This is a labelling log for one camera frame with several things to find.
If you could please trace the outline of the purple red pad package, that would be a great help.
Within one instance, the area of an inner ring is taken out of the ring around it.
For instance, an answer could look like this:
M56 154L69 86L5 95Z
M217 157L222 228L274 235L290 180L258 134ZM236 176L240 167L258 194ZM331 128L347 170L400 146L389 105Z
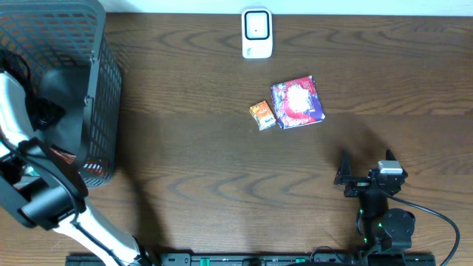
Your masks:
M312 75L275 84L270 94L281 129L320 123L325 119Z

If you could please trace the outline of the orange tissue pack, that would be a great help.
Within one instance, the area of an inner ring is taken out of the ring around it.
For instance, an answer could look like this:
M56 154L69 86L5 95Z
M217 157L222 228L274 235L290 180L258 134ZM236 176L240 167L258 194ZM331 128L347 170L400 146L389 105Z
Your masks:
M251 106L249 112L256 121L260 131L276 125L276 118L266 100Z

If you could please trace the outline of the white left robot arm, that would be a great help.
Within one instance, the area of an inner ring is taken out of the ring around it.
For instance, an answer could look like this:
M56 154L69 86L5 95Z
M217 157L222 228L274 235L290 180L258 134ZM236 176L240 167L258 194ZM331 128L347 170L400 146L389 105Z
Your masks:
M37 135L66 114L38 96L26 61L1 51L1 206L27 228L53 230L82 244L105 265L156 265L128 233L117 229L87 199L71 158Z

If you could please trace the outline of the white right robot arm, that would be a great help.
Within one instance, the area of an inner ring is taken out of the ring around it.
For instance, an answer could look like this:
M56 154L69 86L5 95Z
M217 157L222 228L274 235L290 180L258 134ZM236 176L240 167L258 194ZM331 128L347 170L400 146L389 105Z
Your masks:
M388 198L401 190L407 177L389 149L386 158L378 161L378 166L364 177L352 174L350 158L347 152L342 153L334 183L344 186L345 197L359 199L355 226L368 249L382 252L412 247L415 216L400 208L390 208L388 204Z

